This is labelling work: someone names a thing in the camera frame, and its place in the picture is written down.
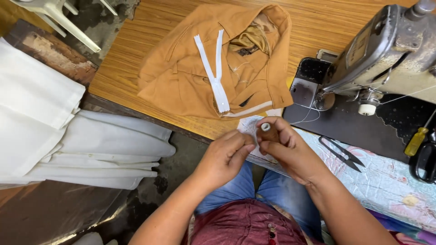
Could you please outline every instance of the white plastic chair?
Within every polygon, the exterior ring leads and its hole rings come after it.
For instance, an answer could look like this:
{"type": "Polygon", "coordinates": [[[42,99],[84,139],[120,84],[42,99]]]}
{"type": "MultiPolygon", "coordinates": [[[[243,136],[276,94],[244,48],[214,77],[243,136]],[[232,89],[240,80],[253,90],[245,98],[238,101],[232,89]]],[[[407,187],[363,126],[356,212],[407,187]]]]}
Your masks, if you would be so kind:
{"type": "MultiPolygon", "coordinates": [[[[53,29],[55,29],[60,35],[65,37],[67,34],[59,28],[48,16],[50,16],[54,21],[58,22],[63,28],[65,28],[69,33],[73,34],[77,39],[79,39],[83,44],[88,46],[92,51],[98,52],[101,48],[95,44],[88,36],[83,33],[77,26],[75,26],[67,17],[62,13],[62,6],[65,6],[72,14],[77,15],[77,9],[68,0],[11,0],[18,6],[21,6],[31,12],[35,12],[41,19],[43,19],[47,24],[49,24],[53,29]]],[[[113,15],[118,16],[115,9],[109,5],[106,0],[100,0],[113,15]]]]}

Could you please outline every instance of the screwdriver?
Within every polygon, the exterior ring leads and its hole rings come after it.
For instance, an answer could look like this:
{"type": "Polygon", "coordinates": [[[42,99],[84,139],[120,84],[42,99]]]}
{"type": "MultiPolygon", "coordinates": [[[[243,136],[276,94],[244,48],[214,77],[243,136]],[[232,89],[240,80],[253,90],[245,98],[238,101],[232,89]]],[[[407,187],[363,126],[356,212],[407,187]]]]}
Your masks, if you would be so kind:
{"type": "Polygon", "coordinates": [[[426,133],[429,131],[429,129],[427,127],[428,127],[430,121],[432,120],[433,116],[435,115],[435,113],[436,113],[436,110],[433,112],[433,114],[427,120],[426,124],[422,128],[418,129],[418,132],[412,137],[412,139],[410,140],[409,144],[406,147],[406,150],[404,150],[404,154],[406,154],[407,156],[411,156],[411,157],[416,154],[416,152],[419,149],[419,146],[424,141],[426,133]]]}

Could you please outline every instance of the brown thread spool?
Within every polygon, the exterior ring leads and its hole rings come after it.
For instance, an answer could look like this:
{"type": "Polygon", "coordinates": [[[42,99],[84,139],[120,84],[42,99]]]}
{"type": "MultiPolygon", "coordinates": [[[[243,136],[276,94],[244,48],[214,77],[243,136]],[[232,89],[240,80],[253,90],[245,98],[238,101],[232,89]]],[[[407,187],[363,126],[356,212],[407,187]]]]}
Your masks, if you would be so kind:
{"type": "Polygon", "coordinates": [[[262,125],[260,125],[260,127],[257,129],[257,135],[262,140],[280,143],[279,133],[277,132],[274,124],[267,122],[262,123],[262,125]]]}

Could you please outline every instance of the zipper teeth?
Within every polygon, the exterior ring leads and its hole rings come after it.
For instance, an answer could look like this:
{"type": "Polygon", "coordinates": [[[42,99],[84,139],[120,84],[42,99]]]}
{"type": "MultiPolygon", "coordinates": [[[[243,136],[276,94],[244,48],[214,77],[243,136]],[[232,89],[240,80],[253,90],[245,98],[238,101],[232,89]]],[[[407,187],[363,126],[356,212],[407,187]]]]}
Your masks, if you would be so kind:
{"type": "Polygon", "coordinates": [[[220,113],[230,110],[230,105],[228,104],[227,95],[225,94],[225,90],[221,84],[221,76],[222,76],[221,48],[222,48],[223,33],[224,33],[224,29],[220,30],[218,32],[218,38],[217,38],[217,46],[216,46],[216,53],[215,53],[215,61],[216,61],[215,70],[217,73],[217,77],[214,77],[213,75],[206,52],[204,51],[203,43],[201,42],[200,35],[194,36],[195,44],[197,45],[197,48],[200,52],[201,61],[203,62],[204,69],[206,70],[206,74],[209,77],[212,91],[214,93],[214,97],[217,103],[218,111],[220,113]]]}

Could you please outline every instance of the person's left hand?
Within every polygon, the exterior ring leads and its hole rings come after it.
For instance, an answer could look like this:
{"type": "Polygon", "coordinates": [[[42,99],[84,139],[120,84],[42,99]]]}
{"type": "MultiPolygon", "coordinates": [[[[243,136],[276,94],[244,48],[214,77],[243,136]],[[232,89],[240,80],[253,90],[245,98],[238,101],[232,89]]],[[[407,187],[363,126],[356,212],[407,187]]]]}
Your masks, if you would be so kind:
{"type": "Polygon", "coordinates": [[[253,137],[236,129],[230,131],[210,144],[192,177],[209,194],[239,173],[254,148],[253,137]]]}

